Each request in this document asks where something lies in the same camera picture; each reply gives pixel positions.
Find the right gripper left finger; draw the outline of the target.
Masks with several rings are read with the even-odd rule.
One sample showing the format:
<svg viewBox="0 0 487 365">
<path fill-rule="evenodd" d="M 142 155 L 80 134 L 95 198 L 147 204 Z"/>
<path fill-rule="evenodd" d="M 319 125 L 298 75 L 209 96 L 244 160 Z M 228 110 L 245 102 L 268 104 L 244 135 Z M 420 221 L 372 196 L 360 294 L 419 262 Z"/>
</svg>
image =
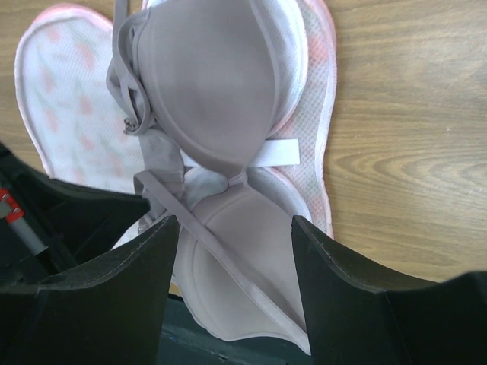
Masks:
<svg viewBox="0 0 487 365">
<path fill-rule="evenodd" d="M 40 284 L 1 289 L 3 364 L 154 364 L 179 236 L 174 216 Z"/>
</svg>

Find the taupe bra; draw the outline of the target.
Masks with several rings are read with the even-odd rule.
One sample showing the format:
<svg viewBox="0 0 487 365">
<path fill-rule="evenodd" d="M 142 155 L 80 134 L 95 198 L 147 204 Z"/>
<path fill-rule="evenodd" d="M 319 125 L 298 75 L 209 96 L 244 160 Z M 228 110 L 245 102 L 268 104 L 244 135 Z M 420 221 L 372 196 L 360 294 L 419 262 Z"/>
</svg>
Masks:
<svg viewBox="0 0 487 365">
<path fill-rule="evenodd" d="M 310 352 L 291 215 L 247 171 L 283 114 L 278 32 L 261 1 L 117 1 L 107 88 L 137 136 L 134 178 L 153 224 L 181 231 L 173 276 L 195 321 L 225 341 Z"/>
</svg>

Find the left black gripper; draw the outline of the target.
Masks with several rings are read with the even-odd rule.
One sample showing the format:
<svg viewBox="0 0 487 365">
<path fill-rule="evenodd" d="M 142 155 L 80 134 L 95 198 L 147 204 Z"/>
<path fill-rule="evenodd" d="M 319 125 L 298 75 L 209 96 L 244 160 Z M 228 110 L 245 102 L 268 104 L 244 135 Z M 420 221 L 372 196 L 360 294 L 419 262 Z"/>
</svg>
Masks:
<svg viewBox="0 0 487 365">
<path fill-rule="evenodd" d="M 110 251 L 149 210 L 138 195 L 51 179 L 1 147 L 1 283 L 36 284 Z"/>
</svg>

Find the pink floral laundry bag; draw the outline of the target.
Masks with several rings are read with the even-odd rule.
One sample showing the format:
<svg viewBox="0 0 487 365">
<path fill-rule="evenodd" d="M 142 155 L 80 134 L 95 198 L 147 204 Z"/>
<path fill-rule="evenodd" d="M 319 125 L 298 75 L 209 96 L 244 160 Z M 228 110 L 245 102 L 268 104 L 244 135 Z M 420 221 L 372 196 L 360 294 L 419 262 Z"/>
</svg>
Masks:
<svg viewBox="0 0 487 365">
<path fill-rule="evenodd" d="M 323 160 L 336 97 L 336 34 L 322 1 L 262 1 L 275 33 L 282 106 L 249 181 L 332 233 Z M 80 5 L 47 8 L 22 36 L 15 55 L 18 109 L 55 179 L 133 193 L 143 169 L 136 138 L 123 131 L 124 112 L 110 96 L 106 73 L 112 24 Z"/>
</svg>

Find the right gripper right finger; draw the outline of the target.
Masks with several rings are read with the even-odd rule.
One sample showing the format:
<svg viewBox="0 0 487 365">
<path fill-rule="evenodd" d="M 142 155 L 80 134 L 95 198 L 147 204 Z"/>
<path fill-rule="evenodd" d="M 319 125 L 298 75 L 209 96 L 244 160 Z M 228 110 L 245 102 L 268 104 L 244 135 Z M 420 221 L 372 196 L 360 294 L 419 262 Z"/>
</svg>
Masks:
<svg viewBox="0 0 487 365">
<path fill-rule="evenodd" d="M 315 364 L 484 364 L 486 274 L 441 283 L 336 242 L 302 216 L 292 248 Z"/>
</svg>

